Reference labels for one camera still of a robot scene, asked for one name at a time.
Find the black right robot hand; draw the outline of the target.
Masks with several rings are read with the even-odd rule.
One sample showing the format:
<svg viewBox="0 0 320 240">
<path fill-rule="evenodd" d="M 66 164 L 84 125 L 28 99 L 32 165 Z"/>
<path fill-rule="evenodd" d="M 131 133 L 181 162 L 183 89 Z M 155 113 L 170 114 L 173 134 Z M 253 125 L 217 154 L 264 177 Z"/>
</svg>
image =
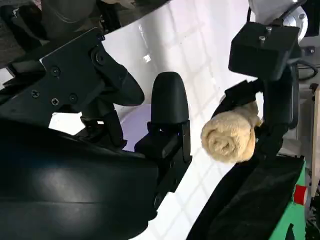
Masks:
<svg viewBox="0 0 320 240">
<path fill-rule="evenodd" d="M 115 105 L 141 105 L 134 77 L 97 28 L 11 62 L 0 91 L 0 237 L 128 240 L 157 216 L 191 161 L 181 76 L 153 83 L 147 134 L 126 151 Z"/>
</svg>

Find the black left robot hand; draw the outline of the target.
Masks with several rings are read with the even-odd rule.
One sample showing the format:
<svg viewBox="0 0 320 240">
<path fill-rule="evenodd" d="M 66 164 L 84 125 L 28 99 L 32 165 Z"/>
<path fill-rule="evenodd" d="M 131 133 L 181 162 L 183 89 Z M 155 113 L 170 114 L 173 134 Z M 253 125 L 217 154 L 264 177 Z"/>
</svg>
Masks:
<svg viewBox="0 0 320 240">
<path fill-rule="evenodd" d="M 259 92 L 263 94 L 263 123 L 255 131 L 258 141 L 253 157 L 261 160 L 276 156 L 283 136 L 298 124 L 299 73 L 295 64 L 287 65 L 279 80 L 244 80 L 225 90 L 225 98 L 212 116 L 248 104 Z"/>
</svg>

